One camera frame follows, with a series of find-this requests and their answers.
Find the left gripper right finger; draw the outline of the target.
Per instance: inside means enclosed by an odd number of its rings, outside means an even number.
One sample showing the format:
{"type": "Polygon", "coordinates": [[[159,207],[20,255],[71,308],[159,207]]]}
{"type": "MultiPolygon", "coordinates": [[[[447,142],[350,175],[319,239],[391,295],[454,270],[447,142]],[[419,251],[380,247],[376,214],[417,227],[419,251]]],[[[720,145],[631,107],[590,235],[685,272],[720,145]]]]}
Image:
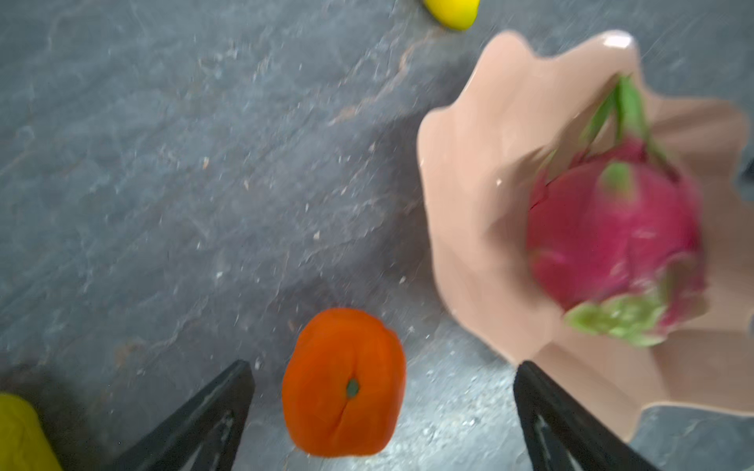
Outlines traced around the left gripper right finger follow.
{"type": "Polygon", "coordinates": [[[534,470],[653,470],[539,366],[516,370],[514,400],[534,470]]]}

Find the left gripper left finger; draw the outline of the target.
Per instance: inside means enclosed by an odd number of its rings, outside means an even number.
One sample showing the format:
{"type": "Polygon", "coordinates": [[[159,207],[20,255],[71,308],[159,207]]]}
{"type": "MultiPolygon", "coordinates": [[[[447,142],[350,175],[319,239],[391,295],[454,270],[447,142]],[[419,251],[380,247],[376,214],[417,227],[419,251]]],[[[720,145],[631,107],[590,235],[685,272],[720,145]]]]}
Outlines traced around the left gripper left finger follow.
{"type": "Polygon", "coordinates": [[[253,401],[251,365],[237,360],[106,470],[230,470],[253,401]]]}

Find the orange tangerine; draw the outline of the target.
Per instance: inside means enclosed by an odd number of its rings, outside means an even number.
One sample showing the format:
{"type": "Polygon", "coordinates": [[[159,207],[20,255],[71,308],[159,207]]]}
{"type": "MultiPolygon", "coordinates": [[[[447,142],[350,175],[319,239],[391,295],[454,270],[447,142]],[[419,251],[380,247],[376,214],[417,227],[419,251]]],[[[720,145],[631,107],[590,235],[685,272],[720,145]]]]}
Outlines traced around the orange tangerine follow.
{"type": "Polygon", "coordinates": [[[381,453],[406,391],[406,355],[381,320],[351,308],[325,310],[306,325],[282,382],[294,444],[319,457],[381,453]]]}

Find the yellow mango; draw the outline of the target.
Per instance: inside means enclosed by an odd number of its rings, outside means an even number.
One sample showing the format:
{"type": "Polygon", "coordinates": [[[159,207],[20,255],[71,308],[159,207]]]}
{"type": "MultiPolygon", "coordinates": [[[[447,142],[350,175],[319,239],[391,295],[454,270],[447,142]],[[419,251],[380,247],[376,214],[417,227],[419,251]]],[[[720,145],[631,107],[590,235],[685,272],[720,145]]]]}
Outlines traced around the yellow mango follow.
{"type": "Polygon", "coordinates": [[[37,412],[14,394],[1,394],[1,471],[62,467],[43,432],[37,412]]]}
{"type": "Polygon", "coordinates": [[[480,0],[423,0],[422,3],[442,26],[466,31],[476,21],[480,0]]]}

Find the pink dragon fruit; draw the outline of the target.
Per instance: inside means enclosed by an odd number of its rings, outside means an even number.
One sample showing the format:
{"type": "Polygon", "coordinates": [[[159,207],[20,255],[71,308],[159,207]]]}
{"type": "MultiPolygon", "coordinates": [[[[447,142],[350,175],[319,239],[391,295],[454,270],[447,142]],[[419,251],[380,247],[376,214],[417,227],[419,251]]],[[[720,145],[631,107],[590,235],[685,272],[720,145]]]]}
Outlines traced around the pink dragon fruit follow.
{"type": "Polygon", "coordinates": [[[545,157],[530,192],[528,265],[569,327],[663,343],[706,288],[701,198],[654,139],[630,76],[582,128],[569,166],[545,157]]]}

